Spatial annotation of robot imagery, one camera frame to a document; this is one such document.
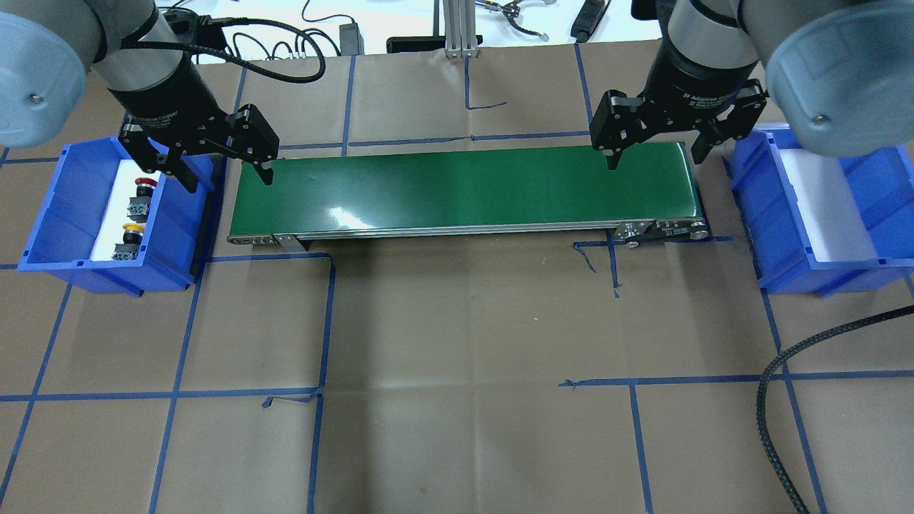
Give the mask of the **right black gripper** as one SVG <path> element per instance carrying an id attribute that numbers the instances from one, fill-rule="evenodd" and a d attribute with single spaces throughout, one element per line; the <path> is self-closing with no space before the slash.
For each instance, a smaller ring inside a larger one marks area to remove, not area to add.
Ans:
<path id="1" fill-rule="evenodd" d="M 750 134 L 768 102 L 755 64 L 735 69 L 705 67 L 679 50 L 659 50 L 643 90 L 636 96 L 608 90 L 590 123 L 591 146 L 616 170 L 623 151 L 662 133 L 697 131 L 690 148 L 701 165 L 727 140 Z"/>

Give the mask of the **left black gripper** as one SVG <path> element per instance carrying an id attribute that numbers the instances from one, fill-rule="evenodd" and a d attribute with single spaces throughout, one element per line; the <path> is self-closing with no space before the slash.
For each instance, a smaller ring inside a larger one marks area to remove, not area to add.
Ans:
<path id="1" fill-rule="evenodd" d="M 180 61 L 160 84 L 120 91 L 118 101 L 129 114 L 119 142 L 144 171 L 175 173 L 196 194 L 199 179 L 183 155 L 219 153 L 250 163 L 265 186 L 273 184 L 277 133 L 254 104 L 234 114 L 222 110 L 190 61 Z"/>

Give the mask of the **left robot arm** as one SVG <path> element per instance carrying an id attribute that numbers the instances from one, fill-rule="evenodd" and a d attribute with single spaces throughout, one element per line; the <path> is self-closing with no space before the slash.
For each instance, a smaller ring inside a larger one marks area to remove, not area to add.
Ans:
<path id="1" fill-rule="evenodd" d="M 95 73 L 125 110 L 118 140 L 144 172 L 195 192 L 185 157 L 218 153 L 271 185 L 277 133 L 254 105 L 219 107 L 192 59 L 216 50 L 180 40 L 153 1 L 4 1 L 1 46 L 2 146 L 52 140 Z"/>

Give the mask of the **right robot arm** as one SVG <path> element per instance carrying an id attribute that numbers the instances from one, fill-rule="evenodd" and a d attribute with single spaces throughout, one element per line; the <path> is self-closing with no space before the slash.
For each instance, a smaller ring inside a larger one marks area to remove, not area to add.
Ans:
<path id="1" fill-rule="evenodd" d="M 661 45 L 637 96 L 604 93 L 591 145 L 624 150 L 695 131 L 691 155 L 750 135 L 769 100 L 800 145 L 849 157 L 912 140 L 910 1 L 636 1 Z"/>

